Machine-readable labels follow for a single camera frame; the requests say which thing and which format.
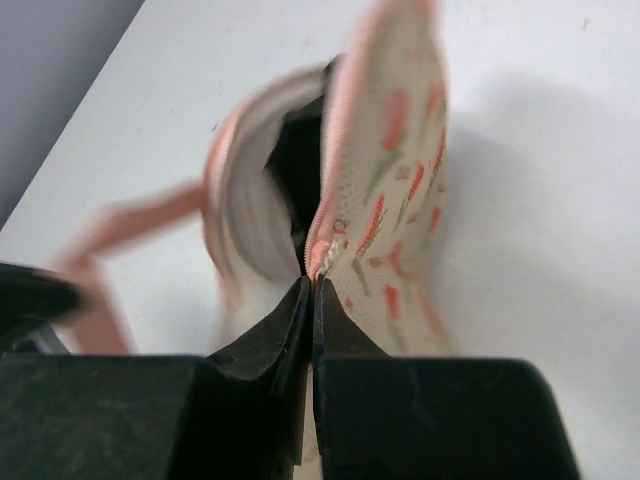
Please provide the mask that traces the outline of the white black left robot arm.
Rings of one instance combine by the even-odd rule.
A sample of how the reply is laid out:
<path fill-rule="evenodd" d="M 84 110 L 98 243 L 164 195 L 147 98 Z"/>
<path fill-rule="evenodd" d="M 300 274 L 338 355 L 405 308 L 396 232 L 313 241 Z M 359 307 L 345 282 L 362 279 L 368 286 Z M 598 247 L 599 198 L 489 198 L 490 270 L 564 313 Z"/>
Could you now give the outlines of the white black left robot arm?
<path fill-rule="evenodd" d="M 67 354 L 53 327 L 84 303 L 77 285 L 31 266 L 1 265 L 1 352 Z"/>

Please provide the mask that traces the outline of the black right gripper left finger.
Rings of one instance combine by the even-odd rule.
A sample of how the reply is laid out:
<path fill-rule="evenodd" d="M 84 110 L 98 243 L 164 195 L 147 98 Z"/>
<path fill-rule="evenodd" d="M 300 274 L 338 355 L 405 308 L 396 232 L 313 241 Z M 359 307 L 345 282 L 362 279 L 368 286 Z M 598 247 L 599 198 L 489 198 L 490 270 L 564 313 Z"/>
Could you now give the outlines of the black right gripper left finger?
<path fill-rule="evenodd" d="M 310 283 L 213 355 L 9 353 L 5 479 L 289 479 L 302 457 Z"/>

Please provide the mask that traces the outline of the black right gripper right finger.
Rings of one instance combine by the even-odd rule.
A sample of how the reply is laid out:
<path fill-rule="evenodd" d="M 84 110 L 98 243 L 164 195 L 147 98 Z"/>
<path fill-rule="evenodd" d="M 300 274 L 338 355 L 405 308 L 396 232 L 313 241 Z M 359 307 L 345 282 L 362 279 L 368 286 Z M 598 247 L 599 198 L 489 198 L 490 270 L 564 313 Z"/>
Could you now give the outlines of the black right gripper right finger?
<path fill-rule="evenodd" d="M 399 358 L 316 284 L 314 415 L 327 479 L 573 480 L 552 389 L 524 360 Z"/>

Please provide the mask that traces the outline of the floral pink mesh laundry bag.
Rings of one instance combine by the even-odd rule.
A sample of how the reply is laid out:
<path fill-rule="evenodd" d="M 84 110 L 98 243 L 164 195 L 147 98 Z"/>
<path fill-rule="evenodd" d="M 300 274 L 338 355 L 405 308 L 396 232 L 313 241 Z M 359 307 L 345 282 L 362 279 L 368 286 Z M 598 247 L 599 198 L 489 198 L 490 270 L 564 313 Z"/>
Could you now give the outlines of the floral pink mesh laundry bag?
<path fill-rule="evenodd" d="M 133 349 L 98 256 L 192 214 L 242 334 L 299 277 L 329 279 L 348 317 L 392 355 L 448 355 L 424 286 L 446 191 L 447 85 L 431 1 L 379 1 L 346 53 L 281 78 L 225 119 L 199 180 L 108 210 L 60 271 L 89 301 L 78 349 Z"/>

